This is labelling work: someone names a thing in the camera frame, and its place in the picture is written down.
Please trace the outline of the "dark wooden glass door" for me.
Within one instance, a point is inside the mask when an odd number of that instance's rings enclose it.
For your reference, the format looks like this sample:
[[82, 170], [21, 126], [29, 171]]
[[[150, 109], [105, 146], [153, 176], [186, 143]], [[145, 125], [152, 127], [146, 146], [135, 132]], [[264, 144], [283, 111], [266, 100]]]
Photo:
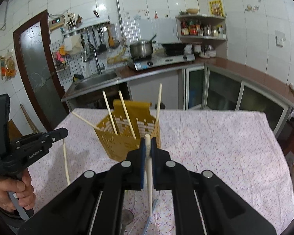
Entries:
[[47, 131], [69, 114], [61, 102], [65, 94], [50, 50], [48, 11], [45, 10], [13, 32], [17, 66], [27, 96]]

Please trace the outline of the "orange hanging bag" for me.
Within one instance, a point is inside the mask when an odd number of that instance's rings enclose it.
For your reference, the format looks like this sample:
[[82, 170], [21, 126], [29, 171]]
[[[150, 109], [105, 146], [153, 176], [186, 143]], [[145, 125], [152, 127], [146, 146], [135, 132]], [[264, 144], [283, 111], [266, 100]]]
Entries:
[[2, 80], [8, 80], [16, 75], [16, 64], [13, 53], [9, 50], [5, 56], [0, 56], [0, 75]]

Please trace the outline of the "corner wall shelf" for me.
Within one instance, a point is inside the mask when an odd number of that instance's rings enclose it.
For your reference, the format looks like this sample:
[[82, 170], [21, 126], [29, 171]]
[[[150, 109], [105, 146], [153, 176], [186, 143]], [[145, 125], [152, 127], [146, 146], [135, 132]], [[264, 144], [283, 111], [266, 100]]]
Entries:
[[177, 37], [181, 42], [227, 41], [226, 18], [208, 14], [175, 16]]

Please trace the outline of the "black wok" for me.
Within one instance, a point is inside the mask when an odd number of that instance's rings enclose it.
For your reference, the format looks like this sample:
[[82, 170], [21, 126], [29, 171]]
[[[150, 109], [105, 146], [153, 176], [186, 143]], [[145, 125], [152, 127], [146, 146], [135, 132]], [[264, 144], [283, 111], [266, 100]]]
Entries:
[[162, 43], [167, 56], [180, 56], [185, 53], [186, 43]]

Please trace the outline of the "yellow wall poster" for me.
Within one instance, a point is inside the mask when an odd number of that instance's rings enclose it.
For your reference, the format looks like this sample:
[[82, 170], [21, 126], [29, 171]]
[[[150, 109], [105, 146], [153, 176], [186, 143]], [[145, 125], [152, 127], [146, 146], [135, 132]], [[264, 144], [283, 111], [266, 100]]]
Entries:
[[214, 16], [224, 17], [224, 9], [221, 0], [209, 1], [210, 14]]

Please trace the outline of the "yellow perforated utensil holder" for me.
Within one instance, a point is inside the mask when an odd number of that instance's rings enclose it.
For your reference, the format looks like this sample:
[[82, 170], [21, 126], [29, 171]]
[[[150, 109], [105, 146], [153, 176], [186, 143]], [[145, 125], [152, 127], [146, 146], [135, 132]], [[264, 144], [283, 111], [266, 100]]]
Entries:
[[115, 135], [109, 115], [104, 117], [95, 132], [109, 158], [121, 162], [127, 153], [139, 148], [140, 140], [145, 134], [156, 138], [157, 146], [161, 146], [160, 122], [155, 123], [155, 116], [150, 113], [151, 103], [125, 100], [125, 105], [136, 135], [133, 139], [120, 100], [113, 101], [112, 116], [118, 135]]

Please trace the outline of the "gas stove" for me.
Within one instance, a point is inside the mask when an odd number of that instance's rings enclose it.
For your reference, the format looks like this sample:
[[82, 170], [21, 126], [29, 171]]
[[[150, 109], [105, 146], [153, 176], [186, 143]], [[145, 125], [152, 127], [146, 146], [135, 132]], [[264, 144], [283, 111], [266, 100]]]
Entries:
[[157, 56], [153, 55], [150, 59], [130, 60], [127, 66], [135, 71], [147, 70], [154, 67], [172, 65], [177, 63], [186, 63], [195, 61], [193, 54], [178, 55], [178, 56]]

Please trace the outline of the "white wall socket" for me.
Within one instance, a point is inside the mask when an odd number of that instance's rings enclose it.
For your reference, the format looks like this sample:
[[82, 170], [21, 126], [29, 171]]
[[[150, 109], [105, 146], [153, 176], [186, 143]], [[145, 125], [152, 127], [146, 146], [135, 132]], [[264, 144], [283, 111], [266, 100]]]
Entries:
[[280, 31], [275, 31], [276, 46], [283, 47], [286, 40], [285, 34]]

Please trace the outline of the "kitchen counter cabinets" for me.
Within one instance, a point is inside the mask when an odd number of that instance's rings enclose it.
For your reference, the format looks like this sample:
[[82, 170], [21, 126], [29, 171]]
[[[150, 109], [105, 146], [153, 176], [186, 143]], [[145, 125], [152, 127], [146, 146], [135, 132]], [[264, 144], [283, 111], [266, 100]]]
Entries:
[[74, 90], [74, 82], [62, 98], [70, 110], [85, 107], [126, 85], [132, 100], [156, 103], [162, 83], [163, 103], [167, 109], [212, 109], [259, 111], [266, 114], [270, 128], [278, 136], [291, 111], [294, 94], [286, 83], [249, 66], [223, 58], [196, 59], [193, 62], [135, 71], [116, 69], [120, 79]]

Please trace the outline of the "chopstick lone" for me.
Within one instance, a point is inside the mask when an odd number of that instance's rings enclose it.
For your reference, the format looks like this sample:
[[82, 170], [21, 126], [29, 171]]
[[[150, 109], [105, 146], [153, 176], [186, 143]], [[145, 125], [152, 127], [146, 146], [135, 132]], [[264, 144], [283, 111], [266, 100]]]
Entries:
[[110, 110], [109, 102], [108, 102], [107, 96], [105, 94], [105, 91], [102, 91], [102, 94], [103, 94], [103, 97], [104, 97], [105, 104], [107, 106], [111, 126], [113, 128], [113, 131], [114, 131], [115, 135], [118, 135], [117, 130], [116, 130], [116, 126], [115, 126], [115, 123], [114, 123], [114, 119], [113, 119], [113, 116], [112, 116], [112, 113], [111, 113], [111, 110]]

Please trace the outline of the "steel cooking pot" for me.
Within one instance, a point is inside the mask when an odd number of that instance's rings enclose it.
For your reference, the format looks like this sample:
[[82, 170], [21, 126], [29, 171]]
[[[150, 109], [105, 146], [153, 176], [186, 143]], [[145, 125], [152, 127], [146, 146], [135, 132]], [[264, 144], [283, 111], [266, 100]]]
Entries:
[[153, 40], [155, 34], [150, 40], [139, 40], [130, 45], [130, 54], [133, 59], [146, 58], [153, 54]]

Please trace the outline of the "wall utensil rack shelf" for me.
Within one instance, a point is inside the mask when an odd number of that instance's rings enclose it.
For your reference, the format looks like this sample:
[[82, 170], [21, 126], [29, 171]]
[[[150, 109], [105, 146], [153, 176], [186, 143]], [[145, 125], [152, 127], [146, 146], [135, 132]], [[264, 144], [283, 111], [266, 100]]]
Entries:
[[110, 19], [108, 16], [83, 20], [83, 22], [79, 23], [78, 26], [72, 27], [71, 29], [66, 30], [62, 34], [62, 37], [67, 38], [69, 36], [73, 36], [73, 35], [79, 34], [81, 32], [84, 32], [85, 30], [87, 30], [88, 28], [90, 28], [92, 26], [106, 24], [109, 22], [110, 22]]

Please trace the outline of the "steel kitchen sink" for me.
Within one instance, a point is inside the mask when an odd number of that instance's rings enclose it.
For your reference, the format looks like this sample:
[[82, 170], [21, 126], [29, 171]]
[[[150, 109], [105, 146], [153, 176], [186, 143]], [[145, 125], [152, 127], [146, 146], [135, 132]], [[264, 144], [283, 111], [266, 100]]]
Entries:
[[81, 89], [87, 89], [95, 85], [104, 84], [105, 82], [110, 82], [118, 79], [120, 79], [120, 76], [118, 76], [115, 72], [93, 75], [87, 79], [79, 80], [75, 84], [74, 90], [77, 91]]

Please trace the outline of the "sink faucet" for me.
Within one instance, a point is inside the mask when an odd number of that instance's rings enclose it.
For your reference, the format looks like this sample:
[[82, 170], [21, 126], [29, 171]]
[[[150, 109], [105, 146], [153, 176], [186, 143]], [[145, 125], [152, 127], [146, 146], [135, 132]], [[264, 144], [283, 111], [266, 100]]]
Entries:
[[102, 68], [99, 64], [99, 60], [98, 60], [98, 57], [97, 57], [97, 54], [96, 54], [96, 51], [95, 51], [95, 47], [91, 44], [91, 43], [88, 43], [88, 47], [89, 47], [89, 52], [87, 54], [87, 58], [88, 60], [92, 60], [92, 59], [95, 59], [95, 65], [96, 65], [96, 70], [97, 70], [97, 74], [102, 74]]

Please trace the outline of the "light blue plastic spoon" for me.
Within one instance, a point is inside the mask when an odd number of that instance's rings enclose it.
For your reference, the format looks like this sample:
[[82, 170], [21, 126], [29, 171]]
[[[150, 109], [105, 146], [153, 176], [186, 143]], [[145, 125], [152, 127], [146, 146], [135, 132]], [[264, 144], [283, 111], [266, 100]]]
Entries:
[[157, 202], [158, 202], [157, 199], [154, 200], [154, 202], [153, 202], [153, 205], [152, 205], [152, 212], [151, 212], [150, 216], [149, 216], [148, 219], [147, 219], [147, 222], [146, 222], [146, 225], [145, 225], [144, 230], [143, 230], [143, 232], [142, 232], [142, 235], [146, 235], [146, 234], [147, 234], [148, 228], [149, 228], [150, 223], [151, 223], [151, 219], [152, 219], [152, 217], [153, 217], [153, 214], [154, 214], [155, 208], [156, 208], [156, 206], [157, 206]]

